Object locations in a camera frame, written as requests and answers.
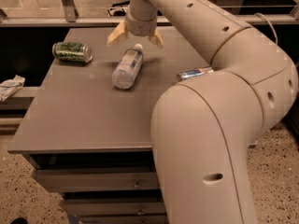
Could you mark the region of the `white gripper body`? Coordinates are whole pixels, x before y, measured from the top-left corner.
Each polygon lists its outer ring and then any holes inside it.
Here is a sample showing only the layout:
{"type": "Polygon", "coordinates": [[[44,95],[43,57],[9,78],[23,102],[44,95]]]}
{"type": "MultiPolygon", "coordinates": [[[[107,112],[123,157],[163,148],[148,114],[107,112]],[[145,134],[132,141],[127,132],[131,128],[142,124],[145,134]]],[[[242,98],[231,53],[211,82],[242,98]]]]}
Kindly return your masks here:
{"type": "Polygon", "coordinates": [[[152,35],[157,26],[157,18],[150,21],[142,21],[135,18],[131,13],[125,17],[125,25],[129,33],[134,36],[152,35]]]}

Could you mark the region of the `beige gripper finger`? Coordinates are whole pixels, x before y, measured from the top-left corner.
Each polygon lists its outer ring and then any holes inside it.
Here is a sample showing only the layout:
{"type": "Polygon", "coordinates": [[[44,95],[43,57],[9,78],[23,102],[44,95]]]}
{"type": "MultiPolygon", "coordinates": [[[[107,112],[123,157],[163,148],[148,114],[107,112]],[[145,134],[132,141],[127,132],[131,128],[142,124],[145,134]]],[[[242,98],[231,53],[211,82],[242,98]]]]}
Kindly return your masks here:
{"type": "Polygon", "coordinates": [[[155,31],[149,35],[148,40],[159,49],[162,49],[164,47],[163,39],[158,29],[155,29],[155,31]]]}
{"type": "Polygon", "coordinates": [[[121,21],[107,38],[107,45],[118,44],[128,38],[128,31],[125,21],[121,21]]]}

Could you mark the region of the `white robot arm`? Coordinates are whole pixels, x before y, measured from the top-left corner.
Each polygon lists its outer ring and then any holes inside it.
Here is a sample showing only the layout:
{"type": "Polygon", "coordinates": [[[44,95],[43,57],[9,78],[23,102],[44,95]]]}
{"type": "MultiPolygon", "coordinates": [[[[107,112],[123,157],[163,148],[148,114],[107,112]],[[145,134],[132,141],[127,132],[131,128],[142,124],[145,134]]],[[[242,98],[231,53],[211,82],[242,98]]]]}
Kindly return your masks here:
{"type": "Polygon", "coordinates": [[[108,44],[135,35],[161,46],[159,14],[213,69],[168,89],[152,112],[152,152],[169,224],[258,224],[247,152],[291,109],[295,64],[208,0],[130,0],[108,44]]]}

